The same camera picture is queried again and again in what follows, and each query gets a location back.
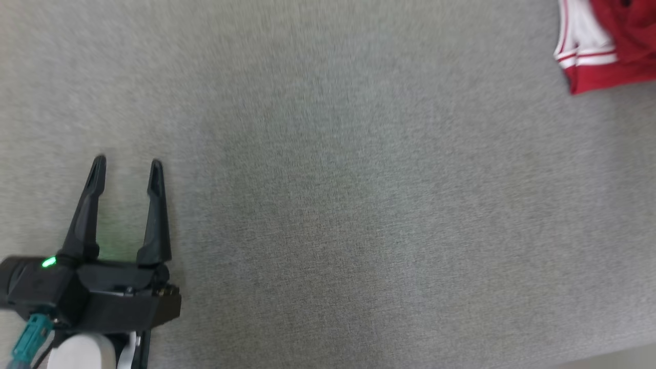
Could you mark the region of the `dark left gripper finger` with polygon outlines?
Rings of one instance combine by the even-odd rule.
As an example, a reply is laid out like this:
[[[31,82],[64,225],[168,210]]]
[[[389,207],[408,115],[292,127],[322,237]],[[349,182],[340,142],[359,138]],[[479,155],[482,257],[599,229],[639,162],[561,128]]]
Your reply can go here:
[[[96,240],[98,206],[100,196],[105,191],[106,169],[105,155],[96,156],[80,194],[63,246],[57,253],[58,260],[88,262],[98,258],[100,254],[100,246]]]
[[[157,265],[172,260],[166,184],[159,159],[152,160],[147,194],[150,203],[145,240],[137,252],[136,262],[138,265]]]

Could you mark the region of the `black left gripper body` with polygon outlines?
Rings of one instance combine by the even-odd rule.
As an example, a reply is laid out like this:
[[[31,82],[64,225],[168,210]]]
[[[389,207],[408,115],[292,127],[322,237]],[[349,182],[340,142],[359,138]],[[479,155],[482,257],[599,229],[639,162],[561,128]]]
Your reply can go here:
[[[84,264],[77,273],[90,292],[78,331],[146,331],[180,316],[166,264]]]

